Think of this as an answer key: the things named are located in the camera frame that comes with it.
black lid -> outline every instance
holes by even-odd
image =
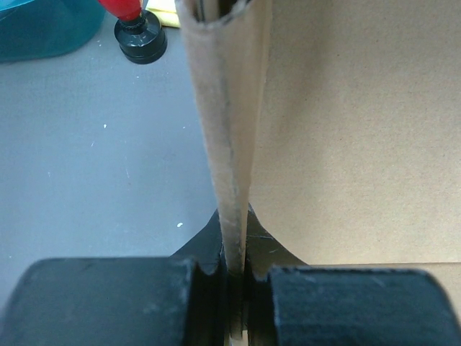
[[[114,32],[122,52],[133,63],[153,63],[165,53],[166,35],[152,12],[143,10],[129,22],[118,20]]]

